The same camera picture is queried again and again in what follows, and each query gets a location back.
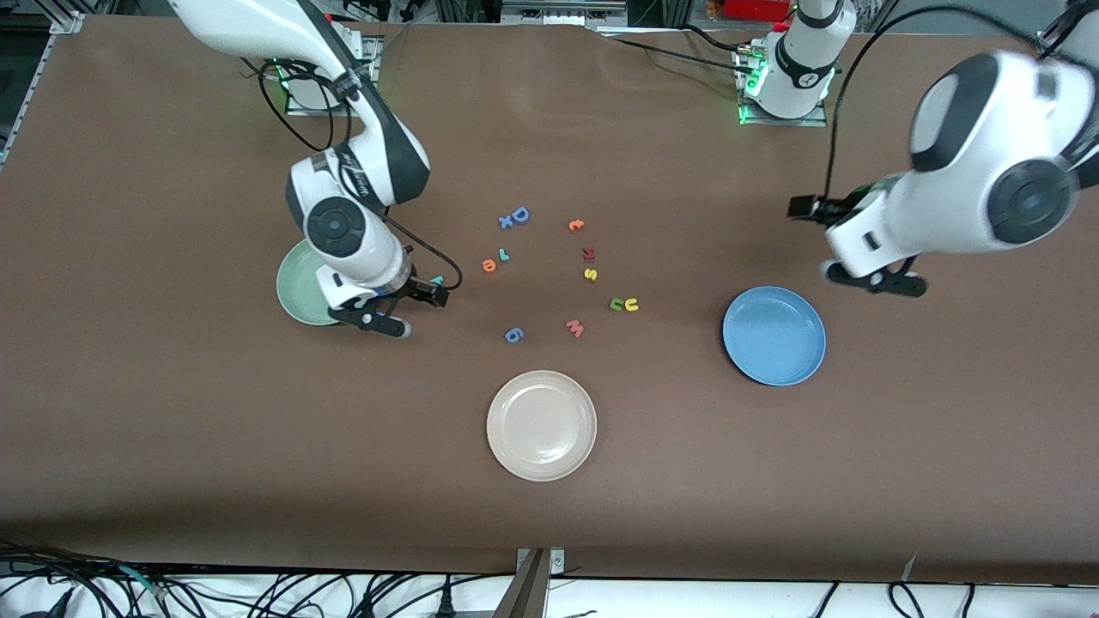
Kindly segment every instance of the table surface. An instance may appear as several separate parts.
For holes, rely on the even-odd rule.
[[[884,38],[844,104],[837,190],[906,168],[923,90],[1003,44]],[[466,283],[402,306],[397,341],[279,307],[308,153],[240,69],[167,19],[57,42],[0,174],[3,532],[159,562],[497,571],[562,545],[589,574],[891,580],[918,552],[918,578],[1099,581],[1099,192],[1025,249],[922,257],[920,300],[870,297],[824,283],[822,230],[785,219],[821,186],[825,131],[741,126],[720,69],[579,27],[413,25],[381,89],[432,178],[392,214]],[[758,285],[824,320],[803,384],[724,353],[721,317]],[[548,484],[485,437],[496,390],[535,368],[599,415],[587,463]]]

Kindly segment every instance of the red object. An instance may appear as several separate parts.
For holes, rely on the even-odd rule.
[[[790,0],[725,0],[723,12],[736,20],[780,22],[790,12]]]

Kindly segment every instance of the green plate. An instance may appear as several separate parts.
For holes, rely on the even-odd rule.
[[[278,267],[275,286],[278,301],[291,318],[312,327],[336,323],[329,316],[329,304],[317,285],[317,269],[324,266],[324,260],[313,251],[309,241],[293,245]]]

